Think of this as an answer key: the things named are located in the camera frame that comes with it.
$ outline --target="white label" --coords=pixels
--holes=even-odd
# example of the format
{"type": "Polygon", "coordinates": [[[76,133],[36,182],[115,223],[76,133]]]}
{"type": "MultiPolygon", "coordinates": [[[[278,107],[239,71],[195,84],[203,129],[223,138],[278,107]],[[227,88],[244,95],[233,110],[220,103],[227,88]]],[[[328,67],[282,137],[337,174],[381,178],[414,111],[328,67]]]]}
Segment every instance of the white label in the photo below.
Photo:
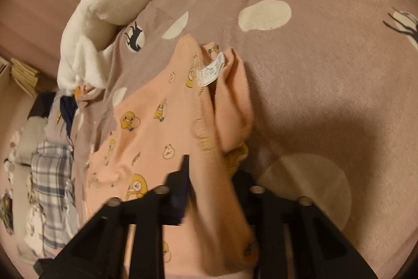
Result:
{"type": "Polygon", "coordinates": [[[216,80],[225,65],[225,55],[221,51],[209,65],[202,70],[198,70],[198,80],[201,87],[206,87],[216,80]]]}

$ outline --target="yellow cartoon character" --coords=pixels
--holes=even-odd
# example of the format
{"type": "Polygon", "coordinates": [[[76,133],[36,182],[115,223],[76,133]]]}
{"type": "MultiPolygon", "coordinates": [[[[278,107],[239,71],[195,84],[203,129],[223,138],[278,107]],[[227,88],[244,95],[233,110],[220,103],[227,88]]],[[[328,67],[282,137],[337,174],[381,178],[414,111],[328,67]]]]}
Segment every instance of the yellow cartoon character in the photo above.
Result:
{"type": "Polygon", "coordinates": [[[224,155],[225,164],[229,176],[233,176],[237,171],[240,163],[248,156],[248,146],[243,143],[241,147],[235,148],[224,155]]]}
{"type": "Polygon", "coordinates": [[[107,155],[104,157],[104,165],[107,166],[109,164],[109,159],[112,156],[112,152],[114,151],[114,148],[116,146],[116,140],[110,139],[109,141],[109,150],[107,151],[107,155]]]}
{"type": "Polygon", "coordinates": [[[162,153],[162,156],[164,159],[168,160],[169,158],[172,158],[174,156],[175,150],[171,145],[166,145],[164,148],[164,152],[162,153]]]}
{"type": "Polygon", "coordinates": [[[160,122],[164,121],[167,114],[167,102],[164,99],[157,107],[155,111],[154,118],[160,120],[160,122]]]}
{"type": "Polygon", "coordinates": [[[196,68],[195,67],[191,67],[189,70],[189,77],[187,78],[185,84],[189,87],[189,88],[193,88],[193,80],[196,78],[196,68]]]}
{"type": "Polygon", "coordinates": [[[133,112],[126,112],[120,119],[122,129],[133,131],[134,128],[141,124],[141,120],[135,116],[133,112]]]}
{"type": "Polygon", "coordinates": [[[168,263],[171,260],[169,245],[164,240],[162,241],[162,258],[164,259],[165,263],[168,263]]]}
{"type": "Polygon", "coordinates": [[[142,175],[133,174],[131,184],[125,195],[125,201],[128,201],[131,196],[135,199],[142,198],[148,191],[147,183],[142,175]]]}

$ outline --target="brown blanket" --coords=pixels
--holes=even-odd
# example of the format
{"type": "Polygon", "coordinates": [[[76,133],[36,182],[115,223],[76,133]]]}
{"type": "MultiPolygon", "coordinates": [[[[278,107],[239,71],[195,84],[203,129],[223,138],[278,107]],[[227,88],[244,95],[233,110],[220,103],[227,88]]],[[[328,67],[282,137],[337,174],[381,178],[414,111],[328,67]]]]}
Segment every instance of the brown blanket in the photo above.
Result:
{"type": "Polygon", "coordinates": [[[418,0],[153,0],[136,19],[144,46],[116,45],[101,108],[81,126],[97,149],[116,125],[114,96],[153,79],[179,37],[236,48],[256,116],[245,168],[278,195],[313,197],[390,279],[418,237],[413,14],[418,0]]]}

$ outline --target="plaid fabric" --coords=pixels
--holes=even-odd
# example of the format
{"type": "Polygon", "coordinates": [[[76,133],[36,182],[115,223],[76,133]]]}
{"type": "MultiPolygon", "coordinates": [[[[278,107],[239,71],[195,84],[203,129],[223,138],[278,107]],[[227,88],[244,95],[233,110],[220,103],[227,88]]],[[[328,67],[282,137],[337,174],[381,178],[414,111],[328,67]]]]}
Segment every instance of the plaid fabric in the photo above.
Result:
{"type": "Polygon", "coordinates": [[[66,145],[43,141],[33,154],[33,189],[47,218],[43,229],[45,249],[60,249],[69,241],[64,225],[64,195],[72,163],[73,156],[66,145]]]}

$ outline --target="white fleece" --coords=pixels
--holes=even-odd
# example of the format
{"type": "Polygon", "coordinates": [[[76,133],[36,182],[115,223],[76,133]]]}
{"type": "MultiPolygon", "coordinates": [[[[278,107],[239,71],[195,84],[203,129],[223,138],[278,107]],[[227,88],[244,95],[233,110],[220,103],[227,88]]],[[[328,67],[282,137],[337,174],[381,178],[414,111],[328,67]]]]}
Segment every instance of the white fleece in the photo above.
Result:
{"type": "Polygon", "coordinates": [[[58,86],[67,95],[81,83],[106,88],[119,26],[131,23],[151,0],[81,0],[61,38],[58,86]]]}

